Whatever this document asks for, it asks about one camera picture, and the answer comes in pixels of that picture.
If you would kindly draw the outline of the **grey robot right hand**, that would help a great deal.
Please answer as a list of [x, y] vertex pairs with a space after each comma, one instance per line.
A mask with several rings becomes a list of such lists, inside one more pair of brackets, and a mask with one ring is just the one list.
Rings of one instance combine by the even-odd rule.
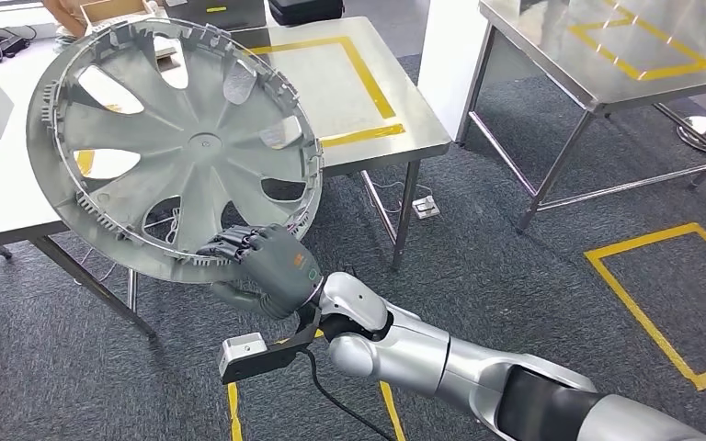
[[310, 302], [324, 283], [312, 253], [279, 224], [232, 226], [213, 236], [197, 254], [228, 259], [259, 287], [255, 292], [227, 282], [212, 284], [223, 301], [274, 320], [285, 319]]

